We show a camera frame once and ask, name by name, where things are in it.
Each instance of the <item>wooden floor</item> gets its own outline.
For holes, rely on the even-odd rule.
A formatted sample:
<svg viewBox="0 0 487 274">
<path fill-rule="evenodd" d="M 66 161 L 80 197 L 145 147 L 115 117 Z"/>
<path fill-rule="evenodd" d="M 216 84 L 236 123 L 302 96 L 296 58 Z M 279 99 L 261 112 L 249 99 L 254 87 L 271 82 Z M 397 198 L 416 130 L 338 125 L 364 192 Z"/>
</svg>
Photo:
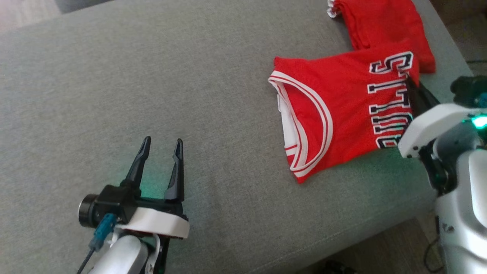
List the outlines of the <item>wooden floor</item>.
<svg viewBox="0 0 487 274">
<path fill-rule="evenodd" d="M 0 34 L 60 16 L 54 0 L 0 0 Z M 482 15 L 447 25 L 467 61 L 487 59 L 487 19 Z M 470 63 L 474 74 L 487 75 L 487 63 Z M 436 238 L 434 214 L 406 221 L 345 249 L 330 258 L 356 269 L 360 274 L 428 273 L 423 266 L 426 246 Z M 299 274 L 323 273 L 318 262 Z M 429 256 L 432 268 L 440 266 L 437 250 Z"/>
</svg>

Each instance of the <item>camera lens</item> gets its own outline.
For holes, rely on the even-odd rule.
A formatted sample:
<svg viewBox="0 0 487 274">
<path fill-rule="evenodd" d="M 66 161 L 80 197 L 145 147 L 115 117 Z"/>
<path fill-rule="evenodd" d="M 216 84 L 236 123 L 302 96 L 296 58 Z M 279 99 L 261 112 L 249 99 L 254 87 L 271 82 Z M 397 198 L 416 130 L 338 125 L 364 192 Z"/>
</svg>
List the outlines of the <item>camera lens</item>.
<svg viewBox="0 0 487 274">
<path fill-rule="evenodd" d="M 96 198 L 98 198 L 98 195 L 88 194 L 79 204 L 78 220 L 84 227 L 96 228 L 98 226 L 99 218 L 96 216 L 97 212 L 94 209 Z"/>
</svg>

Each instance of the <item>green light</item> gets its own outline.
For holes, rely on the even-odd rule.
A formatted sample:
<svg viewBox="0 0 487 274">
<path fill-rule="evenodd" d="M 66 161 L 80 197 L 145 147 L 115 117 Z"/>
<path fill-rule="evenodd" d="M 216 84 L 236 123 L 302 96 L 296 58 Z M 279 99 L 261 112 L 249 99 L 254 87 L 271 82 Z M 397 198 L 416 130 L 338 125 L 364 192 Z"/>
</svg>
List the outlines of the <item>green light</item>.
<svg viewBox="0 0 487 274">
<path fill-rule="evenodd" d="M 481 115 L 472 118 L 472 123 L 477 129 L 483 129 L 487 126 L 487 116 Z"/>
</svg>

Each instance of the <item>gray couch cushion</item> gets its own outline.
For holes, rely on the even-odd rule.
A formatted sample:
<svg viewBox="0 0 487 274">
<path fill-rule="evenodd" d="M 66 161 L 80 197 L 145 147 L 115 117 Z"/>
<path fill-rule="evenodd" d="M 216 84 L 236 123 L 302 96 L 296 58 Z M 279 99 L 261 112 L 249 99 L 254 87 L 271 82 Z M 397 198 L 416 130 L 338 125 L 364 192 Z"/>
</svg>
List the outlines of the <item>gray couch cushion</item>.
<svg viewBox="0 0 487 274">
<path fill-rule="evenodd" d="M 470 71 L 432 6 L 415 1 L 442 101 Z M 431 208 L 396 149 L 296 184 L 273 57 L 350 51 L 316 0 L 117 0 L 0 37 L 0 272 L 73 273 L 93 230 L 80 200 L 123 179 L 144 136 L 145 195 L 161 197 L 185 142 L 187 240 L 169 273 L 287 273 Z"/>
</svg>

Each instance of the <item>red folded cloth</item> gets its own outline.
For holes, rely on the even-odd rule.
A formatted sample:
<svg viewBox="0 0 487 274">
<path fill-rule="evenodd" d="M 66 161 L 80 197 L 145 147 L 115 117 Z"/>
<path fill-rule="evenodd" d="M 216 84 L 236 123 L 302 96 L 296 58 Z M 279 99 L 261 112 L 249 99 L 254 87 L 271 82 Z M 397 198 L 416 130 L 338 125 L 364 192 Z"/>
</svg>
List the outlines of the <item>red folded cloth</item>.
<svg viewBox="0 0 487 274">
<path fill-rule="evenodd" d="M 409 39 L 419 60 L 419 71 L 436 71 L 423 22 L 411 0 L 329 0 L 328 3 L 331 17 L 343 15 L 356 50 Z"/>
<path fill-rule="evenodd" d="M 372 150 L 394 147 L 412 120 L 406 73 L 419 67 L 405 41 L 328 58 L 276 57 L 284 149 L 303 183 L 312 174 Z"/>
</svg>

